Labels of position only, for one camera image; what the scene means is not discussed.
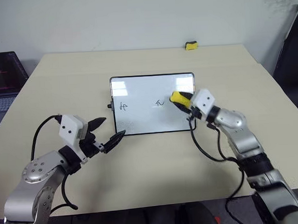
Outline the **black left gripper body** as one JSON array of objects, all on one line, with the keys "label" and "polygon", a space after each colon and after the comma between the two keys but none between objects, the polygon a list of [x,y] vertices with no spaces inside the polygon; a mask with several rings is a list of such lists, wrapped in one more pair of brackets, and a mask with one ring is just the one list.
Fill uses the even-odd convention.
[{"label": "black left gripper body", "polygon": [[79,147],[86,158],[92,158],[94,155],[103,151],[103,145],[95,140],[96,136],[88,132],[86,136],[79,141]]}]

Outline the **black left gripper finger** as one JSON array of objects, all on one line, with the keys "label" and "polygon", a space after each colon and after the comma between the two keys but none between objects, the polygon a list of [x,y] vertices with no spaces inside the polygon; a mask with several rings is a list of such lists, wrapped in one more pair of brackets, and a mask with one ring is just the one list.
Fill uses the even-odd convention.
[{"label": "black left gripper finger", "polygon": [[100,118],[95,118],[91,121],[88,122],[88,128],[87,130],[89,132],[94,131],[95,129],[97,129],[98,127],[100,127],[100,125],[106,120],[106,117],[100,117]]},{"label": "black left gripper finger", "polygon": [[107,143],[102,145],[103,148],[101,149],[101,152],[108,153],[109,151],[111,151],[115,146],[119,144],[119,142],[124,137],[125,133],[125,130],[122,130],[111,136]]}]

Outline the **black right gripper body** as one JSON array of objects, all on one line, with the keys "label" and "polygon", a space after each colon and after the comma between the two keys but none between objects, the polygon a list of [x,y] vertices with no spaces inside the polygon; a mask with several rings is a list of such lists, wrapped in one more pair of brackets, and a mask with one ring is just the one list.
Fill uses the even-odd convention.
[{"label": "black right gripper body", "polygon": [[189,120],[199,119],[201,120],[202,113],[198,107],[191,106],[189,113]]}]

